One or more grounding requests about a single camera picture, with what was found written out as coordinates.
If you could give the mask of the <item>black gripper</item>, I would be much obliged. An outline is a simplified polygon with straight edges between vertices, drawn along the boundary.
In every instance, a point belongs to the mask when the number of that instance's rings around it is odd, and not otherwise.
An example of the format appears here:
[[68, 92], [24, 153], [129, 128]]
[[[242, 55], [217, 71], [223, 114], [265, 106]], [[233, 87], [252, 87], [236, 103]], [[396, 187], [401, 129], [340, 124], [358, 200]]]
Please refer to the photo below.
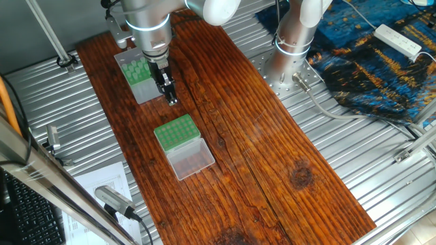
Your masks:
[[175, 85], [172, 80], [172, 75], [170, 74], [167, 58], [149, 61], [148, 66], [152, 78], [156, 82], [156, 85], [162, 89], [169, 105], [175, 105], [178, 103]]

